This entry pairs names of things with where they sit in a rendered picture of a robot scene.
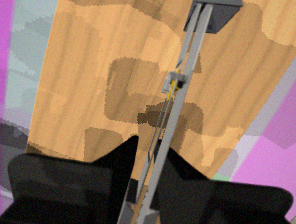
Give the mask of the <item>light wooden board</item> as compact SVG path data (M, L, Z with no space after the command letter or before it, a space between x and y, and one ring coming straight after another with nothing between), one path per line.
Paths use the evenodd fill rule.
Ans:
M25 153L92 162L139 136L139 180L192 0L58 0ZM296 0L205 33L170 147L212 179L296 56Z

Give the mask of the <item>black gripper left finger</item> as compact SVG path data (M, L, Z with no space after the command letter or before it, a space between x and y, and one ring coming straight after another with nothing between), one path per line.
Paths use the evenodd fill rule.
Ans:
M95 224L117 224L134 167L139 136L133 135L92 162L25 153L12 158L8 174L19 196L89 206Z

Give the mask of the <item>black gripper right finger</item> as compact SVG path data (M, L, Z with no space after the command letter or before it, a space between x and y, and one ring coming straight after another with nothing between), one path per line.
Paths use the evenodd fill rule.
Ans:
M281 187L209 179L171 147L157 186L161 224L208 224L220 207L285 217L294 203L292 193Z

